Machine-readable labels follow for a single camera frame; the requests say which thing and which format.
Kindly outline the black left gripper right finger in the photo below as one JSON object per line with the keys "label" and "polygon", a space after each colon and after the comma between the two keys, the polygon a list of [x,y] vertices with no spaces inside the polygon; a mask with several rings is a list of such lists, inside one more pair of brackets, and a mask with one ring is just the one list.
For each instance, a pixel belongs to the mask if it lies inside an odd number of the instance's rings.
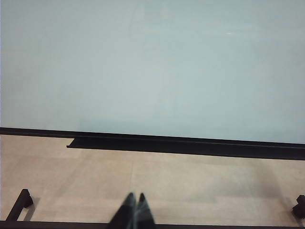
{"label": "black left gripper right finger", "polygon": [[144,193],[140,194],[139,202],[136,208],[136,228],[137,229],[155,229],[156,225],[148,201]]}

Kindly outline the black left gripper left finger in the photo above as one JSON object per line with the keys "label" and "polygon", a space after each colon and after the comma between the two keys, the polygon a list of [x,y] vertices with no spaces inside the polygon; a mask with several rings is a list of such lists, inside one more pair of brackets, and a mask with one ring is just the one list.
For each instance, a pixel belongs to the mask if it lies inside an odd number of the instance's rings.
{"label": "black left gripper left finger", "polygon": [[112,229],[132,229],[133,214],[136,207],[134,193],[129,193],[111,219]]}

